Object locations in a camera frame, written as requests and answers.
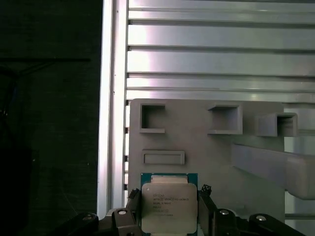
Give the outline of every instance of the gray bracket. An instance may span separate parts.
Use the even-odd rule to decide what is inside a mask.
[[[296,113],[272,113],[256,117],[256,135],[294,137],[298,134]]]
[[[243,134],[243,109],[237,103],[216,103],[212,112],[212,127],[208,134]]]
[[[315,200],[315,156],[232,144],[232,165],[273,181],[303,200]]]

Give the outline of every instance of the gray plastic panel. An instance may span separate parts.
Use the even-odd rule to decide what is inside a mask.
[[[185,164],[184,151],[143,150],[144,164]]]
[[[198,173],[198,188],[212,186],[218,207],[246,217],[266,213],[284,221],[284,189],[232,166],[231,143],[275,151],[284,150],[281,137],[256,137],[255,117],[282,113],[281,103],[236,102],[242,107],[243,135],[208,134],[213,125],[211,107],[230,101],[135,99],[130,105],[128,191],[141,187],[141,173]],[[141,132],[142,104],[163,104],[164,110],[150,117],[165,133]],[[143,161],[144,150],[182,150],[184,165]]]

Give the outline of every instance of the intel xeon processor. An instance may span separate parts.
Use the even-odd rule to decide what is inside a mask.
[[[197,230],[197,186],[188,177],[152,175],[142,185],[141,228],[151,234],[193,234]]]

